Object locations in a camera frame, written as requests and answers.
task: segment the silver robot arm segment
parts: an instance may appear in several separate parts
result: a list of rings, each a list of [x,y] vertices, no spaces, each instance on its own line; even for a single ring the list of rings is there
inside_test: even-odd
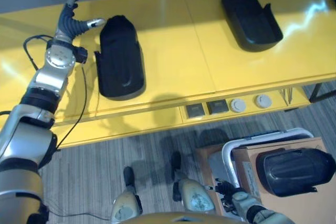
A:
[[[72,40],[104,24],[104,19],[73,19],[77,0],[67,0],[55,36],[47,43],[45,64],[32,78],[19,105],[0,131],[0,223],[40,224],[48,220],[38,169],[56,150],[50,128],[54,113],[76,62],[85,63],[87,51]]]

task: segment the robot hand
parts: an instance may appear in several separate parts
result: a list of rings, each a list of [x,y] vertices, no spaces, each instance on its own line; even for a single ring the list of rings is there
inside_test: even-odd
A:
[[[58,27],[55,38],[71,43],[72,40],[87,30],[101,26],[105,23],[102,18],[95,18],[87,21],[78,21],[73,19],[74,9],[78,7],[78,0],[67,0],[58,19]]]
[[[228,181],[216,179],[215,191],[224,195],[224,208],[236,210],[245,221],[252,224],[294,224],[283,214],[266,209],[256,198],[241,188],[235,188]]]

